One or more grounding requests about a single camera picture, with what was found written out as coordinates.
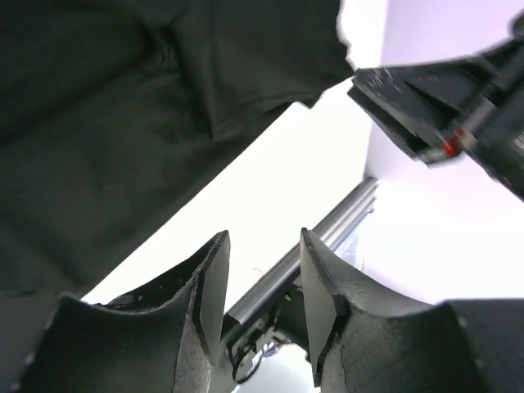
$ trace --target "white wall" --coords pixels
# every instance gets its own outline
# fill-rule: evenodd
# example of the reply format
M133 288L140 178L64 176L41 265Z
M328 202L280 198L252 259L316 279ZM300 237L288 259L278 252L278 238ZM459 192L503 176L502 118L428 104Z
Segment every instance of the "white wall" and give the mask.
M390 0L382 64L463 56L507 36L522 0ZM366 271L399 291L524 296L524 204L462 159L427 169L373 129L368 170L382 178Z
M386 0L347 1L341 35L359 66L377 66ZM346 95L293 105L218 178L85 297L105 303L186 259L216 232L232 239L226 309L361 180L371 120Z

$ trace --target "dark fabric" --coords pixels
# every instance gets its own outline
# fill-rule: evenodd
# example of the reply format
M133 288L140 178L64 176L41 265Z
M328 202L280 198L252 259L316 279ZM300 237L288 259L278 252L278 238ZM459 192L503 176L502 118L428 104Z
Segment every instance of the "dark fabric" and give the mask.
M206 393L206 348L219 344L222 326L212 336L198 326L224 314L228 263L229 237L219 233L108 306L66 293L0 296L0 393ZM210 274L223 289L203 310Z
M339 6L2 1L0 290L89 291L290 103L350 77Z

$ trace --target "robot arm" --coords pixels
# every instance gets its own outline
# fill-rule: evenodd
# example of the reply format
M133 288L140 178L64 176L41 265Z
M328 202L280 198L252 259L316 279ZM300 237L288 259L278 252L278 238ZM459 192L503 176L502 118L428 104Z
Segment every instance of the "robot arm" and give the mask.
M467 154L524 198L524 13L476 56L357 70L350 97L405 154L434 165Z

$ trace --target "gray metal bar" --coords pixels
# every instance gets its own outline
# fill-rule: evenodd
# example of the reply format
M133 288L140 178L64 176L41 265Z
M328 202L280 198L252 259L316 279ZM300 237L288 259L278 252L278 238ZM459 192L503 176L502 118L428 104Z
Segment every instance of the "gray metal bar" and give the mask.
M377 180L366 178L313 231L330 248L337 246L364 217L363 212L373 208L376 189ZM297 244L228 311L229 316L244 324L299 269Z

